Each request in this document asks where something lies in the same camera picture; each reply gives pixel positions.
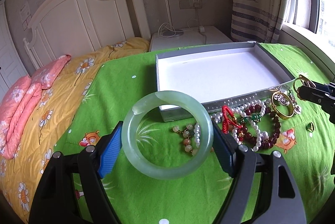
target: white nightstand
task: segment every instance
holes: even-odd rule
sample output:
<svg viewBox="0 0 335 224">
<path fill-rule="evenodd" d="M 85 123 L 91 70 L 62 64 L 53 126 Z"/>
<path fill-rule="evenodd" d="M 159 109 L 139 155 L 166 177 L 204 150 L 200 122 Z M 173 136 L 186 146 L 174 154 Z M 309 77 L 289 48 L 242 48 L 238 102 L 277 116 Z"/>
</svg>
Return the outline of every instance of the white nightstand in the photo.
<svg viewBox="0 0 335 224">
<path fill-rule="evenodd" d="M 184 46 L 195 46 L 195 45 L 204 45 L 205 36 L 199 34 L 197 31 L 197 27 L 184 28 L 184 34 L 178 37 L 165 38 L 162 36 L 158 36 L 155 33 L 151 37 L 150 49 L 149 51 L 169 49 L 174 47 L 184 47 Z M 219 31 L 215 26 L 207 26 L 205 27 L 206 44 L 218 44 L 218 43 L 228 43 L 232 42 L 225 34 Z"/>
</svg>

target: open box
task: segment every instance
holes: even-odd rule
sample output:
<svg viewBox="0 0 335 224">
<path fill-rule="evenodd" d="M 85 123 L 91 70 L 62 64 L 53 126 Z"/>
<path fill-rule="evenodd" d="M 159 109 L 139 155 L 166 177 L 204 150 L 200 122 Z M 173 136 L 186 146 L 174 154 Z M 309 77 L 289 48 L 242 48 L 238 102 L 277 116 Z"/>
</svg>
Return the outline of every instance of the open box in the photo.
<svg viewBox="0 0 335 224">
<path fill-rule="evenodd" d="M 269 97 L 270 90 L 292 87 L 294 76 L 257 42 L 205 45 L 156 55 L 158 91 L 179 91 L 209 113 Z M 163 120 L 191 117 L 174 105 L 160 106 Z"/>
</svg>

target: electrical socket panel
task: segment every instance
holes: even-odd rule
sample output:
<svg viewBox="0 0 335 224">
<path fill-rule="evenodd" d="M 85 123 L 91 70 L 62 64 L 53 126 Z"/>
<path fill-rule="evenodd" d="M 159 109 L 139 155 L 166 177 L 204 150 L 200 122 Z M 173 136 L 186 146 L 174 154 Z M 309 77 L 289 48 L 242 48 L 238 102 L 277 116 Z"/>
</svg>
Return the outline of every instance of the electrical socket panel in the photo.
<svg viewBox="0 0 335 224">
<path fill-rule="evenodd" d="M 201 0 L 179 0 L 180 9 L 201 9 Z"/>
</svg>

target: gold ring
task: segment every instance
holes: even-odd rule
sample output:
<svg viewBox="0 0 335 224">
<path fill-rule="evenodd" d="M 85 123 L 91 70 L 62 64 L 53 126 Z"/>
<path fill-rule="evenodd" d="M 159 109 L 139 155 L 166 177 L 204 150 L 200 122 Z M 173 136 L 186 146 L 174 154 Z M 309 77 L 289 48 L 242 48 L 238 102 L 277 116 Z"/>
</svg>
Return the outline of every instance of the gold ring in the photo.
<svg viewBox="0 0 335 224">
<path fill-rule="evenodd" d="M 295 82 L 296 82 L 297 80 L 300 80 L 301 83 L 303 84 L 303 86 L 305 86 L 304 82 L 307 84 L 308 87 L 311 87 L 311 88 L 316 88 L 316 85 L 315 85 L 315 83 L 314 83 L 313 81 L 309 80 L 307 77 L 304 77 L 303 75 L 299 75 L 299 77 L 297 77 L 297 78 L 294 80 L 294 82 L 293 82 L 293 89 L 294 89 L 294 91 L 296 92 L 297 97 L 298 97 L 300 100 L 302 100 L 302 101 L 306 101 L 306 100 L 302 99 L 302 98 L 300 97 L 300 95 L 299 95 L 299 88 L 300 88 L 300 87 L 298 87 L 298 89 L 295 88 Z"/>
<path fill-rule="evenodd" d="M 304 85 L 303 81 L 306 82 L 308 87 L 316 88 L 316 85 L 313 81 L 309 80 L 307 77 L 303 75 L 299 75 L 301 83 Z"/>
<path fill-rule="evenodd" d="M 283 114 L 281 113 L 278 109 L 277 106 L 274 104 L 274 96 L 276 94 L 281 94 L 283 97 L 285 97 L 285 99 L 289 102 L 288 108 L 289 108 L 289 115 Z M 272 108 L 274 110 L 274 112 L 283 120 L 287 120 L 289 118 L 291 118 L 294 115 L 294 107 L 293 107 L 293 102 L 291 100 L 291 98 L 289 96 L 287 96 L 286 94 L 284 94 L 283 92 L 277 91 L 274 92 L 271 96 L 271 105 Z"/>
</svg>

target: jade bangle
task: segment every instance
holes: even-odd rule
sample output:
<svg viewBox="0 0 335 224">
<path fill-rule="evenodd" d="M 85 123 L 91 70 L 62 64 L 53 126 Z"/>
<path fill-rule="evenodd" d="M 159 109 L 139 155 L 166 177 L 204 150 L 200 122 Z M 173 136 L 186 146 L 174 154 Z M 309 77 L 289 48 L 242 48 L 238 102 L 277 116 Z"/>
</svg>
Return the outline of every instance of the jade bangle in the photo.
<svg viewBox="0 0 335 224">
<path fill-rule="evenodd" d="M 190 112 L 201 128 L 201 146 L 197 154 L 184 165 L 161 167 L 149 162 L 140 152 L 136 130 L 142 118 L 161 105 L 177 105 Z M 149 94 L 129 110 L 122 126 L 122 147 L 129 162 L 141 173 L 155 179 L 177 179 L 198 169 L 206 160 L 213 144 L 213 125 L 206 109 L 193 97 L 176 91 L 160 91 Z"/>
</svg>

